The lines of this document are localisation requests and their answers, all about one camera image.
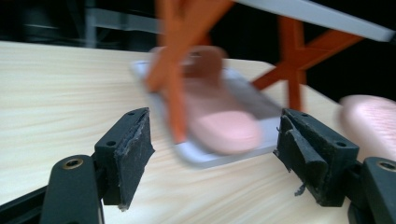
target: light wood table surface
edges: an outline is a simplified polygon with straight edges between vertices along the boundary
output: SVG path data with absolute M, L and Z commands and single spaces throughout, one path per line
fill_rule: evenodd
M 48 184 L 59 160 L 91 155 L 126 112 L 151 102 L 130 63 L 148 53 L 0 42 L 0 204 Z M 270 64 L 227 60 L 248 80 Z M 285 83 L 263 91 L 285 105 Z M 305 112 L 340 132 L 339 105 L 303 88 Z M 210 169 L 183 163 L 151 109 L 156 149 L 127 212 L 105 206 L 106 223 L 347 223 L 343 207 L 321 207 L 271 154 Z

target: pink object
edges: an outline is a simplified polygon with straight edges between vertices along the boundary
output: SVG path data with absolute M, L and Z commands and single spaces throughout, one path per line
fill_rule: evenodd
M 346 137 L 361 148 L 358 160 L 375 156 L 396 161 L 396 102 L 351 95 L 340 104 L 339 118 Z
M 238 154 L 255 149 L 262 141 L 262 130 L 223 84 L 225 56 L 220 48 L 197 46 L 183 61 L 186 123 L 189 133 L 208 149 Z

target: wooden table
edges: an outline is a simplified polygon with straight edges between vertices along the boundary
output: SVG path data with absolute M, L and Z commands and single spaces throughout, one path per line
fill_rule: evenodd
M 126 112 L 151 107 L 130 62 L 147 53 L 0 42 L 0 204 L 47 185 L 59 160 L 93 153 Z M 272 65 L 227 60 L 251 80 Z M 285 83 L 265 94 L 285 105 Z M 340 132 L 339 105 L 303 86 L 306 112 Z M 346 200 L 320 207 L 273 154 L 200 170 L 183 163 L 151 110 L 156 152 L 130 210 L 105 206 L 106 223 L 347 223 Z

